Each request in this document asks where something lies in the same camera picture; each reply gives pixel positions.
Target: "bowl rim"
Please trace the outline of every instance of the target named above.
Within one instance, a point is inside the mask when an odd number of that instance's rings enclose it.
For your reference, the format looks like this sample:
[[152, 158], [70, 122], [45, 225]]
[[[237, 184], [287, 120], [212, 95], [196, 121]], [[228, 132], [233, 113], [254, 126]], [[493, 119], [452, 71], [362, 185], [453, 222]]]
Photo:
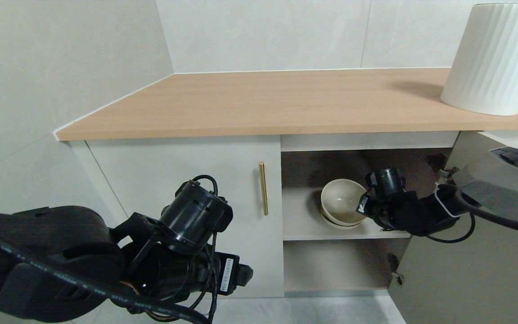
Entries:
[[[365, 187], [363, 187], [360, 183], [356, 182], [356, 181], [353, 181], [351, 179], [335, 179], [335, 180], [332, 180], [330, 181], [329, 183], [327, 183], [325, 185], [325, 187], [323, 187], [323, 190], [321, 191], [321, 209], [323, 211], [323, 216], [326, 217], [329, 221], [331, 221], [332, 223], [335, 223], [335, 225], [339, 225], [339, 226], [354, 226], [354, 225], [358, 225], [360, 224], [363, 220], [365, 219], [362, 219], [360, 221], [356, 221], [356, 222], [351, 222], [351, 223], [346, 223], [344, 221], [340, 221], [338, 219], [336, 219], [335, 217], [333, 217], [328, 211], [327, 211], [327, 208], [325, 208], [325, 204], [323, 203], [323, 193], [325, 192], [325, 189], [327, 189], [327, 187], [331, 184], [331, 183], [334, 183], [334, 182], [350, 182], [350, 183], [354, 183], [356, 186], [360, 187], [363, 191], [366, 191]], [[359, 215], [361, 215], [362, 217], [366, 217], [365, 215], [363, 215], [362, 213], [359, 213], [357, 212]]]

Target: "wall tile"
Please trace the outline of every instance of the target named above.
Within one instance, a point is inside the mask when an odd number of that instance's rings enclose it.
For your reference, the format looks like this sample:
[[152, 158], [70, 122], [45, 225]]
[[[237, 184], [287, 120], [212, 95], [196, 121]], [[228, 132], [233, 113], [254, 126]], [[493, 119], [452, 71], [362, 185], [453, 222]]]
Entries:
[[175, 72], [359, 68], [370, 0], [157, 0]]
[[373, 0], [363, 68], [451, 66], [471, 8], [512, 0]]
[[172, 72], [154, 0], [0, 1], [0, 160]]
[[0, 212], [81, 205], [117, 225], [70, 146], [53, 135], [0, 162]]

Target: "black cord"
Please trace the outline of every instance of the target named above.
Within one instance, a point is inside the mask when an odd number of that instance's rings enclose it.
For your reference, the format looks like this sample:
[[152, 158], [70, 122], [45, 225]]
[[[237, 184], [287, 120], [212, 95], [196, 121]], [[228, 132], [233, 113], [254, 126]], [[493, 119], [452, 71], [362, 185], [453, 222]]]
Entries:
[[194, 324], [210, 324], [210, 321], [205, 318], [203, 314], [200, 314], [195, 310], [191, 310], [181, 305], [169, 304], [160, 300], [142, 297], [140, 295], [129, 295], [121, 289], [111, 287], [105, 283], [89, 279], [83, 275], [65, 269], [48, 258], [38, 256], [27, 248], [10, 243], [2, 237], [0, 237], [0, 249], [9, 253], [21, 262], [30, 264], [40, 271], [53, 275], [53, 277], [61, 279], [66, 283], [70, 283], [71, 285], [102, 297], [116, 300], [117, 304], [140, 308], [142, 310], [156, 311], [162, 314], [169, 314], [170, 316], [175, 316]]
[[213, 184], [214, 195], [219, 195], [219, 189], [217, 187], [217, 182], [215, 181], [215, 179], [212, 176], [206, 175], [206, 174], [198, 175], [195, 178], [193, 178], [193, 181], [198, 181], [201, 179], [207, 179], [207, 180], [211, 181], [211, 183]]
[[442, 240], [440, 238], [434, 238], [433, 236], [430, 236], [430, 235], [426, 235], [425, 237], [427, 237], [428, 239], [434, 240], [436, 242], [440, 242], [440, 243], [451, 244], [451, 243], [463, 242], [464, 240], [468, 239], [469, 236], [471, 236], [473, 234], [473, 232], [475, 231], [475, 215], [473, 215], [473, 213], [469, 213], [469, 215], [471, 215], [471, 228], [469, 228], [469, 232], [467, 232], [467, 234], [463, 235], [461, 238], [456, 238], [454, 240]]
[[213, 273], [212, 273], [212, 275], [213, 275], [213, 291], [212, 291], [212, 295], [211, 295], [211, 306], [209, 309], [209, 316], [208, 316], [210, 323], [213, 323], [213, 317], [215, 315], [215, 311], [217, 310], [217, 294], [219, 291], [219, 274], [217, 272], [217, 267], [214, 264], [216, 244], [217, 244], [217, 232], [213, 232], [213, 241], [211, 244], [210, 252], [209, 252], [209, 248], [207, 249], [208, 253], [210, 254], [211, 267], [212, 267], [212, 271], [213, 271]]
[[455, 189], [455, 200], [466, 211], [471, 212], [471, 213], [481, 217], [482, 219], [491, 221], [495, 224], [499, 224], [501, 226], [505, 226], [505, 227], [511, 228], [513, 230], [518, 230], [518, 221], [497, 216], [493, 213], [490, 213], [488, 211], [484, 211], [483, 209], [477, 208], [477, 207], [471, 205], [470, 203], [468, 203], [467, 201], [465, 201], [465, 199], [463, 198], [463, 191], [461, 190], [461, 188], [452, 186], [450, 184], [440, 184], [439, 186], [446, 186], [446, 187]]

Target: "door hinge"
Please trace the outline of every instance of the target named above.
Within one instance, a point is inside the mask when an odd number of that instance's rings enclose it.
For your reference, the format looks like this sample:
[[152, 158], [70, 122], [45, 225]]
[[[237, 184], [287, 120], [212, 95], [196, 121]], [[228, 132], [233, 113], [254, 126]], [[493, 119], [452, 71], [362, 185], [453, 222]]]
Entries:
[[397, 268], [399, 268], [399, 258], [393, 253], [387, 254], [387, 260], [389, 261], [389, 266], [391, 268], [391, 275], [397, 279], [397, 285], [401, 287], [405, 283], [405, 277], [397, 272]]

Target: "cabinet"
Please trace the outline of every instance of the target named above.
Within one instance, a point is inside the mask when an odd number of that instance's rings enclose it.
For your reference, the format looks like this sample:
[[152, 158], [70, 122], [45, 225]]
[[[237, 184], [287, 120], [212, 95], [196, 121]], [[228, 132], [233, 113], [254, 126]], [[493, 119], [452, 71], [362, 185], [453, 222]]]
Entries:
[[[218, 249], [255, 270], [233, 297], [347, 296], [389, 293], [409, 323], [518, 322], [518, 232], [477, 219], [457, 244], [384, 232], [370, 219], [353, 230], [330, 228], [318, 212], [329, 181], [364, 183], [371, 170], [397, 167], [420, 197], [438, 175], [428, 154], [461, 168], [482, 150], [518, 146], [518, 137], [479, 132], [380, 135], [282, 135], [88, 141], [127, 215], [157, 217], [183, 181], [210, 174], [235, 218]], [[393, 142], [403, 143], [394, 148]], [[269, 215], [263, 215], [259, 162], [265, 162]], [[437, 233], [462, 236], [469, 219]], [[392, 279], [387, 254], [401, 264]]]
[[[518, 147], [477, 132], [459, 136], [447, 168], [461, 168], [483, 150]], [[435, 236], [465, 234], [468, 219]], [[473, 235], [457, 244], [412, 238], [389, 294], [408, 323], [518, 323], [518, 232], [477, 217]]]
[[[158, 219], [175, 191], [199, 174], [212, 175], [234, 218], [217, 250], [241, 256], [253, 279], [233, 297], [282, 297], [283, 250], [279, 136], [88, 141], [125, 213]], [[263, 215], [259, 162], [265, 164], [269, 215]], [[202, 186], [210, 188], [205, 180]]]

